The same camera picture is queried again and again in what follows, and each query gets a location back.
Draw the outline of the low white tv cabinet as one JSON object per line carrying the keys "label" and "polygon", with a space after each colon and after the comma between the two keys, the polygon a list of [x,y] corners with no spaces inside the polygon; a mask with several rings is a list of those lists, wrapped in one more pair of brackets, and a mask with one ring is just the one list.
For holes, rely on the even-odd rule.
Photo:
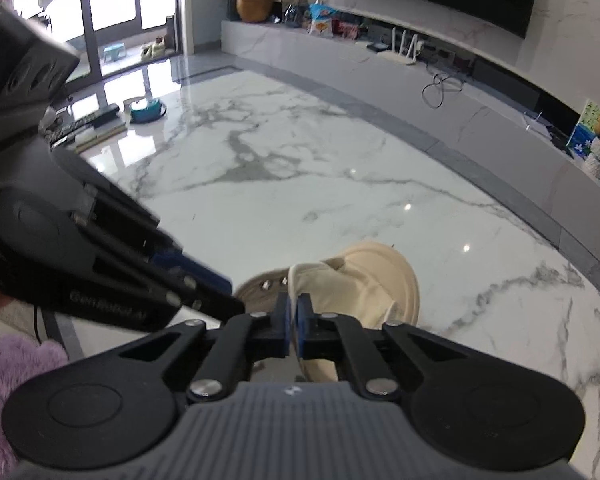
{"label": "low white tv cabinet", "polygon": [[223,22],[221,47],[240,66],[359,112],[442,162],[530,224],[600,291],[600,182],[518,110],[470,84],[433,108],[434,74],[422,64],[284,26]]}

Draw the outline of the white wifi router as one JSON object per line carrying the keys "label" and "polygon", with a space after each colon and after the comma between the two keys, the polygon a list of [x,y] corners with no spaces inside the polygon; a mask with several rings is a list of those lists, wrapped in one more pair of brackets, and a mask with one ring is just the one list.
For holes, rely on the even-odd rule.
{"label": "white wifi router", "polygon": [[424,40],[417,34],[413,34],[408,39],[407,30],[398,32],[393,27],[391,32],[390,49],[378,53],[380,58],[400,65],[414,65],[417,57],[422,50]]}

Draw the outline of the golden brown round vase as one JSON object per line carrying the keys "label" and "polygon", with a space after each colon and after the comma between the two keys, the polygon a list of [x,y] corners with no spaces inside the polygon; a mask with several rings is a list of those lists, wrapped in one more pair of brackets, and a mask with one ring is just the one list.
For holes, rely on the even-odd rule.
{"label": "golden brown round vase", "polygon": [[246,23],[262,23],[268,19],[274,0],[236,0],[240,19]]}

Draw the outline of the beige canvas shoe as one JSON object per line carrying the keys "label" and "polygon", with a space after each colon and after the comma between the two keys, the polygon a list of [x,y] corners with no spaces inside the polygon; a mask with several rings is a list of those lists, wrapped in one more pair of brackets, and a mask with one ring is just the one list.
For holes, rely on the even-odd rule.
{"label": "beige canvas shoe", "polygon": [[372,330],[387,322],[414,325],[419,317],[414,270],[400,252],[373,240],[322,261],[256,275],[242,283],[234,296],[247,312],[271,312],[281,292],[289,296],[292,310],[297,309],[300,295],[308,294],[315,313],[349,315]]}

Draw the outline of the teal robot vacuum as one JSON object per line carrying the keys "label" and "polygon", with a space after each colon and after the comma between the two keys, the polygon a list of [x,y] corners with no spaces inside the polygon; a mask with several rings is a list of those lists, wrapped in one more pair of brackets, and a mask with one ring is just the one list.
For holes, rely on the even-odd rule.
{"label": "teal robot vacuum", "polygon": [[134,125],[156,122],[166,114],[166,104],[160,99],[139,99],[129,105],[130,123]]}

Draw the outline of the snack bag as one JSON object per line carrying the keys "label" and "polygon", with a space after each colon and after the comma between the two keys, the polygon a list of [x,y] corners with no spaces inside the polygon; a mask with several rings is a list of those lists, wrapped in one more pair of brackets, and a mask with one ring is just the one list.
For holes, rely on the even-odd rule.
{"label": "snack bag", "polygon": [[323,3],[310,4],[310,26],[309,34],[317,37],[332,38],[332,21],[334,20],[337,11],[331,6],[326,6]]}

